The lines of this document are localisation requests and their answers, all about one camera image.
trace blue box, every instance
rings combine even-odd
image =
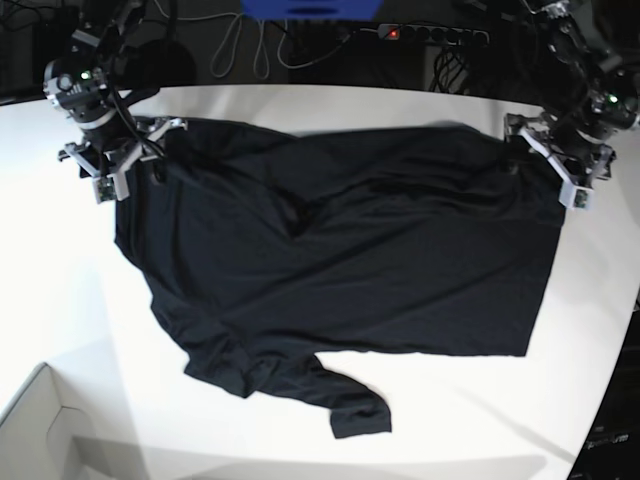
[[[383,0],[242,0],[259,20],[371,20]]]

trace metal bracket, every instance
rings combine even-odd
[[[164,135],[175,128],[187,129],[187,122],[182,118],[157,118],[151,125],[145,138],[152,142],[157,142]],[[64,147],[64,153],[59,157],[60,160],[73,158],[75,162],[89,174],[93,179],[93,191],[98,203],[111,200],[124,200],[129,197],[129,185],[127,184],[126,173],[137,162],[147,162],[156,160],[158,157],[153,153],[146,152],[144,144],[141,142],[129,142],[122,149],[107,153],[112,166],[109,168],[107,175],[101,175],[100,170],[94,166],[85,156],[86,146],[75,143],[68,143]]]
[[[161,139],[165,133],[175,128],[187,129],[187,122],[182,118],[161,118],[156,120],[156,124],[149,129],[146,138],[152,142]],[[94,191],[98,203],[108,200],[124,200],[129,197],[129,185],[127,184],[126,173],[138,160],[146,162],[155,160],[155,155],[145,155],[143,144],[136,142],[129,148],[120,160],[116,160],[115,166],[109,169],[109,174],[104,178],[94,180]]]
[[[593,182],[596,179],[608,179],[611,176],[609,166],[615,158],[614,150],[608,145],[600,145],[600,152],[594,163],[587,166],[587,176],[577,176],[569,172],[556,152],[545,141],[545,132],[531,128],[531,125],[539,124],[548,128],[550,119],[546,114],[539,117],[523,117],[521,115],[508,114],[505,117],[505,136],[507,138],[519,136],[529,144],[533,151],[542,155],[549,165],[553,167],[562,179],[560,189],[560,203],[569,210],[589,210],[593,206],[595,192]]]

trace black t-shirt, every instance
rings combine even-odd
[[[340,438],[391,415],[317,352],[526,354],[564,221],[544,159],[466,127],[295,138],[201,120],[167,153],[164,184],[129,172],[117,244],[188,375],[329,408]]]

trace white table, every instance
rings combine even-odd
[[[500,137],[506,112],[535,110],[397,90],[226,86],[163,90],[134,111],[291,133],[451,120]],[[568,214],[525,358],[319,355],[380,392],[393,414],[393,434],[339,441],[327,410],[263,394],[242,400],[182,373],[186,355],[112,243],[113,207],[96,206],[75,165],[55,161],[78,137],[45,102],[0,108],[0,288],[10,292],[0,306],[0,378],[17,388],[23,371],[47,360],[63,403],[91,417],[121,478],[143,478],[131,474],[141,459],[154,480],[567,477],[640,286],[640,135],[615,139],[620,159],[614,179],[598,183],[594,210]]]

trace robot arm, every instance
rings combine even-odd
[[[72,158],[81,176],[92,178],[98,203],[129,196],[126,172],[138,160],[164,158],[158,143],[173,128],[186,128],[176,118],[136,122],[128,107],[159,91],[134,91],[121,98],[116,88],[118,62],[126,61],[124,40],[145,13],[146,0],[89,2],[67,55],[46,68],[44,92],[83,132],[81,144],[69,143],[59,159]],[[111,19],[106,24],[99,19]],[[169,22],[169,35],[175,29]]]
[[[640,2],[594,0],[593,10],[587,5],[592,12],[589,21],[582,23],[576,14],[582,0],[522,2],[544,27],[541,37],[561,66],[561,73],[553,73],[546,83],[563,84],[575,94],[568,101],[566,95],[555,95],[553,101],[544,102],[545,111],[537,118],[507,115],[506,141],[524,139],[562,178],[560,202],[569,209],[588,209],[593,182],[610,177],[616,157],[606,142],[619,130],[640,127],[635,74],[626,68],[630,58],[640,58],[636,55],[640,27],[627,20],[640,17]],[[47,98],[84,133],[82,143],[66,145],[60,159],[73,158],[82,175],[92,178],[98,202],[127,198],[126,171],[138,160],[163,160],[164,134],[186,128],[186,122],[177,118],[136,123],[128,107],[158,89],[133,92],[123,99],[115,87],[117,64],[126,60],[124,40],[144,18],[146,3],[89,2],[68,54],[46,69]],[[167,38],[175,31],[177,0],[170,0],[170,7]],[[100,24],[104,18],[111,20]]]
[[[588,209],[593,201],[593,182],[610,178],[610,166],[616,158],[606,142],[620,130],[640,127],[635,73],[625,63],[632,51],[631,43],[620,48],[619,42],[608,40],[595,28],[598,24],[615,23],[624,12],[612,12],[610,6],[596,3],[593,17],[589,18],[591,25],[584,19],[580,25],[578,15],[574,18],[575,8],[579,7],[576,2],[561,0],[536,8],[531,0],[523,2],[532,15],[543,17],[547,46],[564,64],[564,75],[550,83],[558,88],[568,85],[575,94],[568,102],[546,104],[544,113],[537,118],[508,115],[505,136],[507,141],[524,138],[553,166],[563,180],[563,205]],[[636,37],[637,47],[640,39]]]

